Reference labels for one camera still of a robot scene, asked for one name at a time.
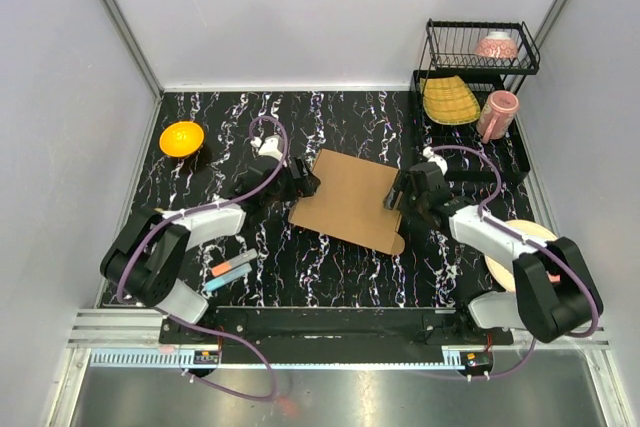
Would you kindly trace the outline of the brown cardboard box sheet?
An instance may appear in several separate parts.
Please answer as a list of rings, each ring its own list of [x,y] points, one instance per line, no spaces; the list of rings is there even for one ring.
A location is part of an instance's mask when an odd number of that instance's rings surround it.
[[[300,199],[289,222],[297,227],[353,243],[387,255],[399,255],[405,241],[396,210],[384,208],[395,167],[323,149],[312,173],[320,180],[316,193]]]

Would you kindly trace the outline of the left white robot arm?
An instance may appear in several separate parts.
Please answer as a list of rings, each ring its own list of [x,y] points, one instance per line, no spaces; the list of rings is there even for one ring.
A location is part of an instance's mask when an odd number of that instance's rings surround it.
[[[230,200],[181,211],[133,211],[101,264],[102,276],[134,300],[181,319],[181,331],[196,343],[215,333],[208,301],[178,279],[185,254],[221,237],[234,237],[262,221],[276,202],[313,196],[321,185],[307,162],[281,165],[261,157],[236,179]]]

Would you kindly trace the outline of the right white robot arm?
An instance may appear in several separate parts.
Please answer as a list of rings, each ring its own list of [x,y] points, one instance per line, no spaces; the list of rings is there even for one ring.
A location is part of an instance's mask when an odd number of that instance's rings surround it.
[[[524,329],[543,343],[565,335],[588,337],[597,329],[604,305],[571,239],[526,234],[453,195],[433,162],[398,171],[383,205],[511,269],[514,291],[478,295],[454,318],[463,342],[476,343],[493,328]]]

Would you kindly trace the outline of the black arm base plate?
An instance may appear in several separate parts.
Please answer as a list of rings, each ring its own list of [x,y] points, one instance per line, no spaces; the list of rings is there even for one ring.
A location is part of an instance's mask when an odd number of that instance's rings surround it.
[[[163,345],[204,351],[218,347],[225,367],[259,368],[243,346],[253,344],[275,368],[443,367],[455,350],[510,347],[506,328],[482,330],[462,314],[436,308],[217,307],[200,326],[227,338],[194,331],[173,320],[160,327]]]

